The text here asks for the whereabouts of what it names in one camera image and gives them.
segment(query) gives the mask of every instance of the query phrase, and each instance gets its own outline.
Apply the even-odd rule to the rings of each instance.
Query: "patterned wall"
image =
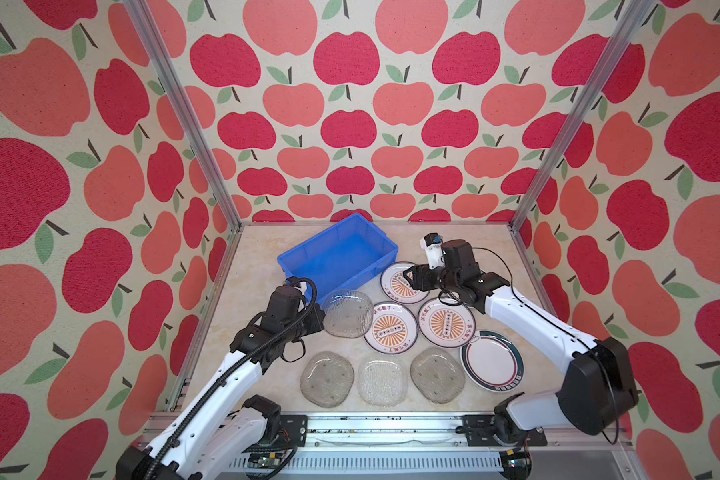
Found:
[[[595,148],[554,171],[530,253],[561,318],[629,348],[641,393],[622,425],[651,478],[720,479],[720,2],[657,4],[637,50],[645,71],[609,81],[637,89],[605,87]]]
[[[248,222],[354,210],[374,220],[507,220],[623,9],[170,1],[187,20],[176,69],[215,107],[218,121],[199,120]],[[634,87],[612,87],[612,101]],[[169,113],[164,127],[175,123]],[[593,144],[583,128],[571,158]]]
[[[112,478],[202,316],[228,229],[156,80],[122,3],[0,2],[0,480]]]

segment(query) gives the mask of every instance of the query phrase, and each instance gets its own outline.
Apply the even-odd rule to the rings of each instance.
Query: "orange sunburst design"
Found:
[[[405,341],[408,328],[400,317],[384,315],[373,324],[373,336],[384,346],[394,347]]]
[[[453,340],[464,334],[464,319],[452,310],[439,310],[429,321],[432,332],[443,340]]]
[[[389,281],[390,286],[394,290],[395,293],[397,293],[400,296],[404,296],[406,298],[410,298],[414,295],[416,295],[416,292],[411,290],[411,287],[408,286],[408,283],[403,280],[403,274],[400,272],[397,272],[396,274],[392,275],[392,279]]]

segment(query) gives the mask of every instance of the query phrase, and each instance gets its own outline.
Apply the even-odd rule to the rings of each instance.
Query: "plate with orange sunburst pattern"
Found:
[[[403,272],[413,266],[410,262],[397,262],[391,264],[382,273],[381,282],[384,293],[395,302],[418,303],[427,298],[429,292],[413,290],[411,285],[405,281]]]
[[[365,333],[371,348],[395,355],[410,349],[417,337],[416,317],[410,310],[395,302],[374,305],[371,329]]]
[[[446,305],[434,298],[418,311],[418,328],[435,345],[455,349],[474,335],[474,316],[464,305]]]

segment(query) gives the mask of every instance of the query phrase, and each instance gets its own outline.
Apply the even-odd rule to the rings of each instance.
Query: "beige marble tabletop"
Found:
[[[445,240],[464,239],[473,246],[484,246],[492,249],[504,258],[514,275],[515,289],[522,292],[533,302],[539,303],[533,284],[523,266],[520,255],[515,248],[509,231],[503,225],[416,225],[416,224],[378,224],[386,235],[395,242],[400,250],[397,261],[410,261],[424,264],[427,259],[419,247],[419,239],[430,232],[438,232]],[[230,350],[230,343],[238,330],[259,311],[264,310],[269,301],[269,295],[276,286],[285,279],[280,265],[277,263],[279,254],[286,252],[300,244],[309,237],[324,230],[326,225],[255,225],[245,226],[242,231],[240,244],[235,253],[230,273],[221,293],[219,305],[213,315],[211,326],[205,343],[202,346],[200,358],[192,374],[192,381],[187,394],[188,399],[194,398],[200,389],[211,378],[221,359]],[[501,262],[489,252],[475,250],[475,259],[480,263],[483,271],[494,271],[499,275],[508,277],[507,271]],[[382,292],[378,276],[366,283],[359,290],[367,294],[371,300],[383,302],[389,300]],[[432,292],[426,300],[433,298]],[[419,307],[426,300],[408,305],[410,311],[416,315]],[[317,352],[327,350],[338,353],[349,360],[357,372],[361,362],[375,353],[375,351],[360,337],[357,339],[344,339],[320,332],[304,339],[307,354],[295,363],[285,363],[278,360],[272,364],[264,377],[251,388],[243,397],[249,398],[255,394],[277,402],[284,412],[472,412],[491,411],[494,406],[504,398],[518,392],[539,392],[546,389],[557,388],[562,383],[562,375],[552,362],[541,354],[536,348],[510,330],[504,324],[493,320],[487,315],[472,310],[478,330],[492,330],[500,333],[512,341],[523,357],[525,374],[518,388],[508,393],[496,393],[480,388],[467,377],[464,390],[454,400],[445,404],[432,403],[408,382],[408,394],[403,402],[390,408],[369,405],[358,394],[356,379],[355,385],[348,397],[341,405],[335,408],[321,408],[308,401],[301,394],[299,379],[307,361]],[[398,358],[403,361],[406,368],[410,368],[411,361],[421,351],[432,346],[423,335],[419,335],[413,347],[400,354]],[[460,349],[452,349],[451,353],[456,363],[459,360]],[[296,358],[301,353],[298,344],[288,344],[286,358]]]

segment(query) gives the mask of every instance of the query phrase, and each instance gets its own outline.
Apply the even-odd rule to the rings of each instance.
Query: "plate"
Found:
[[[476,332],[461,347],[461,365],[475,383],[493,392],[508,392],[523,380],[523,357],[518,348],[488,330]]]
[[[455,349],[474,335],[474,316],[464,305],[450,306],[434,298],[419,309],[418,328],[435,345]]]
[[[413,290],[403,277],[403,272],[413,265],[411,262],[397,262],[388,266],[382,273],[382,290],[395,302],[418,303],[429,295],[429,292]]]
[[[416,318],[410,310],[395,302],[382,302],[373,306],[371,329],[365,341],[381,353],[398,354],[416,342]]]

